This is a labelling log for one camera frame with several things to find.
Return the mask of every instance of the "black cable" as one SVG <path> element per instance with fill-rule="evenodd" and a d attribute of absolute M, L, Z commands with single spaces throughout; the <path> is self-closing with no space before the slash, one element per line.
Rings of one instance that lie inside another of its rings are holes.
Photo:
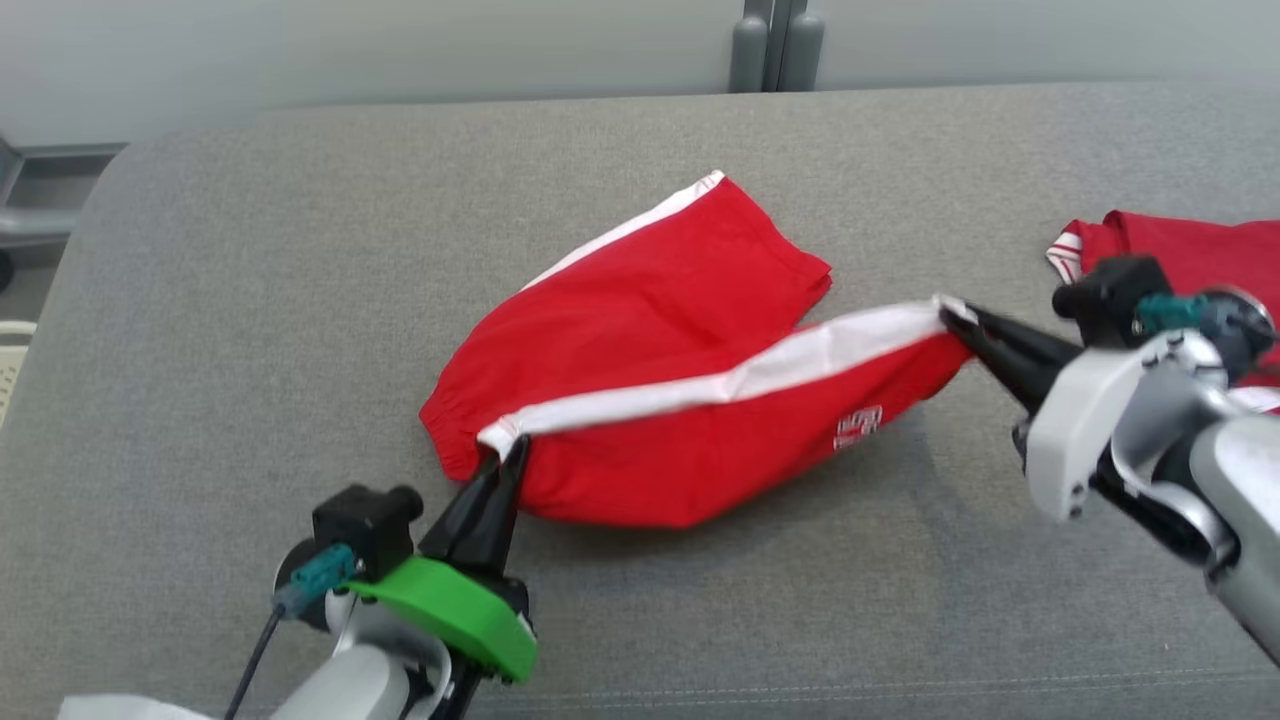
<path fill-rule="evenodd" d="M 262 628 L 262 634 L 257 638 L 253 655 L 248 656 L 248 665 L 244 667 L 244 674 L 241 675 L 239 685 L 236 687 L 236 694 L 232 696 L 232 703 L 227 706 L 227 715 L 223 716 L 223 720 L 236 717 L 236 711 L 239 710 L 239 703 L 244 701 L 244 693 L 248 692 L 248 683 L 253 679 L 253 673 L 257 671 L 257 664 L 262 660 L 262 653 L 266 652 L 266 643 L 271 642 L 271 635 L 282 618 L 284 618 L 284 606 L 276 605 L 275 610 L 271 610 L 271 618 L 266 621 L 266 626 Z"/>

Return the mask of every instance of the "green plastic bracket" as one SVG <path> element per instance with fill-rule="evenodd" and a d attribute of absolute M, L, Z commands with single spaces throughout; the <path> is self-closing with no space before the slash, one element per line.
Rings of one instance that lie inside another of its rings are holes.
<path fill-rule="evenodd" d="M 378 584 L 346 583 L 401 619 L 517 683 L 529 679 L 538 641 L 502 598 L 438 560 L 413 556 Z"/>

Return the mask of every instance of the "gray cushion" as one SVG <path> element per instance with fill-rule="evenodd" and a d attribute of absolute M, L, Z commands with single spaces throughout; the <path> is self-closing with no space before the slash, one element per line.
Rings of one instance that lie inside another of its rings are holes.
<path fill-rule="evenodd" d="M 1056 327 L 1043 250 L 1068 220 L 1280 214 L 1280 96 L 349 108 L 132 146 L 0 434 L 3 714 L 105 691 L 220 714 L 316 502 L 352 482 L 451 496 L 416 411 L 468 329 L 713 168 L 835 266 L 815 318 L 948 291 Z M 474 716 L 1272 717 L 1280 674 L 1193 569 L 1101 500 L 1065 528 L 1037 515 L 1016 415 L 970 368 L 691 532 L 521 520 L 541 656 Z M 283 629 L 246 716 L 328 647 Z"/>

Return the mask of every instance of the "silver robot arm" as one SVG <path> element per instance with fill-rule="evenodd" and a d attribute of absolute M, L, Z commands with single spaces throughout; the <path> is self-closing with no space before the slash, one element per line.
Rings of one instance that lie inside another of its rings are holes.
<path fill-rule="evenodd" d="M 1280 418 L 1228 392 L 1271 348 L 1271 318 L 1239 292 L 1178 299 L 1149 258 L 1094 275 L 1055 296 L 1083 347 L 973 305 L 942 319 L 1027 407 L 1014 443 L 1036 506 L 1066 521 L 1103 496 L 1280 665 Z"/>

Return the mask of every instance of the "white wall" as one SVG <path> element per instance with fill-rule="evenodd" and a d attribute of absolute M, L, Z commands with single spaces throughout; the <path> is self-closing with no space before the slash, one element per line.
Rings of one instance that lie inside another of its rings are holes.
<path fill-rule="evenodd" d="M 742 0 L 0 0 L 0 135 L 319 104 L 722 92 Z"/>
<path fill-rule="evenodd" d="M 1107 78 L 1280 79 L 1280 0 L 809 0 L 819 90 Z"/>
<path fill-rule="evenodd" d="M 819 88 L 1276 83 L 1280 0 L 809 0 Z M 0 135 L 132 141 L 260 109 L 719 92 L 742 0 L 0 0 Z"/>

